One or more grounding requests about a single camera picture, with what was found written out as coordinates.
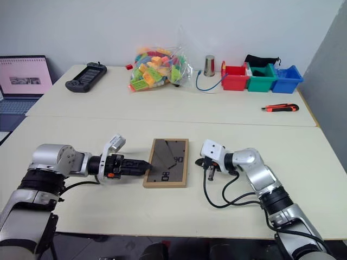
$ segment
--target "black pouch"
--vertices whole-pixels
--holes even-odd
[[[275,64],[277,61],[279,61],[279,66],[281,66],[281,59],[280,57],[277,58],[259,58],[253,55],[247,55],[245,62],[248,62],[251,67],[258,67],[263,68],[266,67],[269,63]]]

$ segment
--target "black handheld console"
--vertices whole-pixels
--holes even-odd
[[[88,92],[106,72],[105,65],[90,62],[73,80],[67,81],[65,87],[72,92]]]

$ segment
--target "blue cable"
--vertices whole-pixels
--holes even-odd
[[[195,86],[196,86],[196,88],[197,88],[198,90],[200,90],[200,91],[210,91],[211,89],[214,89],[215,87],[218,86],[219,83],[221,83],[222,80],[224,80],[224,78],[225,78],[226,76],[228,76],[228,73],[226,73],[226,74],[221,78],[221,80],[219,80],[219,82],[218,82],[216,85],[214,85],[213,87],[210,87],[210,88],[208,88],[208,89],[201,89],[201,88],[199,88],[199,87],[197,86],[197,79],[199,78],[200,74],[201,74],[201,70],[198,71],[197,76],[196,76],[196,81],[195,81]]]

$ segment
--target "red storage bin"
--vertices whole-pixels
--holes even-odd
[[[247,63],[245,62],[243,66],[226,66],[226,62],[222,62],[222,77],[228,73],[222,80],[222,86],[224,90],[237,90],[244,91],[246,88],[247,80],[249,76],[247,75]]]

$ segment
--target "stainless steel cup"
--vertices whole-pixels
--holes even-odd
[[[215,56],[213,55],[206,56],[204,75],[206,77],[213,77],[215,75]]]

